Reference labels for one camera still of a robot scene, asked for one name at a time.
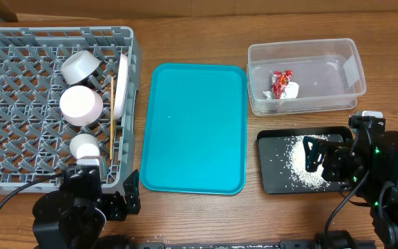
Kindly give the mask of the pink shallow bowl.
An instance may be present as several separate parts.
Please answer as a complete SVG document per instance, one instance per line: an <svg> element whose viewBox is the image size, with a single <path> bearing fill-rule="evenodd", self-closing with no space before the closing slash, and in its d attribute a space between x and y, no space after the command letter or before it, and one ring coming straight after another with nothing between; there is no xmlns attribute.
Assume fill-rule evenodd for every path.
<svg viewBox="0 0 398 249"><path fill-rule="evenodd" d="M64 120L77 127L94 123L101 116L103 107L100 95L82 85L66 89L59 100Z"/></svg>

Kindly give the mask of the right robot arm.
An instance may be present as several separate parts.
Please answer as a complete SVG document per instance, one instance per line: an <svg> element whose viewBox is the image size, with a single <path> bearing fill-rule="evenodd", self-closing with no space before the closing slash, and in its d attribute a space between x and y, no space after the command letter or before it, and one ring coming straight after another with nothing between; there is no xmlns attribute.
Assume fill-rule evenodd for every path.
<svg viewBox="0 0 398 249"><path fill-rule="evenodd" d="M398 131L386 130L384 118L350 116L354 138L330 142L306 136L303 139L305 169L322 167L327 182L342 182L349 194L331 213L330 225L352 196L370 208L376 235L386 248L398 248Z"/></svg>

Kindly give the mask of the red snack wrapper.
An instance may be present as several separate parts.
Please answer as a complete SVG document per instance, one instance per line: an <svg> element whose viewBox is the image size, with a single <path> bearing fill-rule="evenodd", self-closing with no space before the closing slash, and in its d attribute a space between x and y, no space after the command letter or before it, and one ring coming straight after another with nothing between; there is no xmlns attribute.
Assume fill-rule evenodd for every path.
<svg viewBox="0 0 398 249"><path fill-rule="evenodd" d="M272 73L272 93L275 99L280 99L282 92L292 78L292 71L274 71Z"/></svg>

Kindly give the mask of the white napkin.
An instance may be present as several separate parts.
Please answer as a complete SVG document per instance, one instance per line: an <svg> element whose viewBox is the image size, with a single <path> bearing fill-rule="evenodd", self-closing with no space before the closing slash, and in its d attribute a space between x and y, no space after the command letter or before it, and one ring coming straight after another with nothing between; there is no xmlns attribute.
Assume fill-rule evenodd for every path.
<svg viewBox="0 0 398 249"><path fill-rule="evenodd" d="M296 82L289 82L280 94L280 99L294 99L299 94L299 85ZM263 91L263 95L267 100L273 100L273 93L271 91Z"/></svg>

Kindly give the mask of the white round plate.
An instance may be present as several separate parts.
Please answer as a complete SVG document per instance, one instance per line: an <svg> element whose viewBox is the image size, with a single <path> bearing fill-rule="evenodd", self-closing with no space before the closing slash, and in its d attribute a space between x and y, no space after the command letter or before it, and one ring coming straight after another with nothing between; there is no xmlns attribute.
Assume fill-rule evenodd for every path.
<svg viewBox="0 0 398 249"><path fill-rule="evenodd" d="M129 80L129 59L125 54L120 55L120 63L116 81L116 92L113 107L113 119L118 120L124 113L126 90Z"/></svg>

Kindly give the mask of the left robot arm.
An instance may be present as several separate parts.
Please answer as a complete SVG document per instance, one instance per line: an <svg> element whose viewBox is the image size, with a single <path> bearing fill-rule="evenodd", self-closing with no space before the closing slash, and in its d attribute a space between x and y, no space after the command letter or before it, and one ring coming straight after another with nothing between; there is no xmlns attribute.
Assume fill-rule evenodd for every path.
<svg viewBox="0 0 398 249"><path fill-rule="evenodd" d="M140 212L139 171L123 182L124 194L102 192L100 168L73 165L57 191L34 205L32 230L39 248L131 248L125 235L101 237L107 221L124 221Z"/></svg>

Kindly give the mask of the grey bowl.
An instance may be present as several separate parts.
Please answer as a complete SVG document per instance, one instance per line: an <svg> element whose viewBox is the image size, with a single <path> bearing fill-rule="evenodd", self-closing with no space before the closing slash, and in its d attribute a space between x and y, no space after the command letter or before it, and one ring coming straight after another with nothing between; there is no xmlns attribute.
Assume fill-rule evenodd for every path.
<svg viewBox="0 0 398 249"><path fill-rule="evenodd" d="M67 85L78 84L95 72L101 61L87 50L71 55L60 68Z"/></svg>

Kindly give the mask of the white rice pile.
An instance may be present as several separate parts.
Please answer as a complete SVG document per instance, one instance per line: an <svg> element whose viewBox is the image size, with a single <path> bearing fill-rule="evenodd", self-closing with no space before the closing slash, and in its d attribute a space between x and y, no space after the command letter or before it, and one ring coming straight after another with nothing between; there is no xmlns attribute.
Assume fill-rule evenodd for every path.
<svg viewBox="0 0 398 249"><path fill-rule="evenodd" d="M285 143L284 159L280 159L281 163L285 163L279 169L279 175L284 176L285 170L289 171L288 180L290 183L285 184L285 188L296 191L298 188L309 191L326 191L330 184L325 181L321 174L322 169L319 168L315 172L307 172L305 169L305 150L303 146L304 136L287 136L280 137L279 141Z"/></svg>

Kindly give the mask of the small white cup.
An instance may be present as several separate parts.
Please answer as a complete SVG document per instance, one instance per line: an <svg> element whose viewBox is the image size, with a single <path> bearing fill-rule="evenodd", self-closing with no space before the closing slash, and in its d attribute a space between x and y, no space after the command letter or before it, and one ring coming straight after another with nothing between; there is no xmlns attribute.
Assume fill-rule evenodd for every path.
<svg viewBox="0 0 398 249"><path fill-rule="evenodd" d="M82 133L72 138L69 148L70 153L76 159L100 155L97 138L87 133Z"/></svg>

